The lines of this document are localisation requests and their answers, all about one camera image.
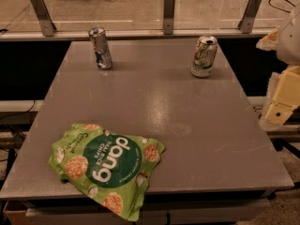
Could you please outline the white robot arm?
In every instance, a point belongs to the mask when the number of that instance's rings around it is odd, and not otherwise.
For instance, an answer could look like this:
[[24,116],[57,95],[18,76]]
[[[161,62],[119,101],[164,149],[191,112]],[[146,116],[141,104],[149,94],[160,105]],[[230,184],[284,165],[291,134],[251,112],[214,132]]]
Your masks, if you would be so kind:
[[268,82],[260,126],[266,130],[281,127],[300,107],[300,5],[283,23],[261,38],[258,49],[275,51],[277,59],[288,66],[273,72]]

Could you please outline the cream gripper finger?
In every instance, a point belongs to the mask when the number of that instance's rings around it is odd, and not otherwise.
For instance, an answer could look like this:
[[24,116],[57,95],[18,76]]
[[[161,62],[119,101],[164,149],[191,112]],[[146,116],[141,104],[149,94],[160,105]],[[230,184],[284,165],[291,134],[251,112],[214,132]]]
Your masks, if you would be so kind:
[[277,38],[278,38],[279,26],[274,28],[268,35],[261,38],[256,48],[263,51],[275,51],[277,49]]
[[262,118],[273,125],[283,125],[300,107],[300,66],[289,65],[281,73],[273,72],[267,87]]

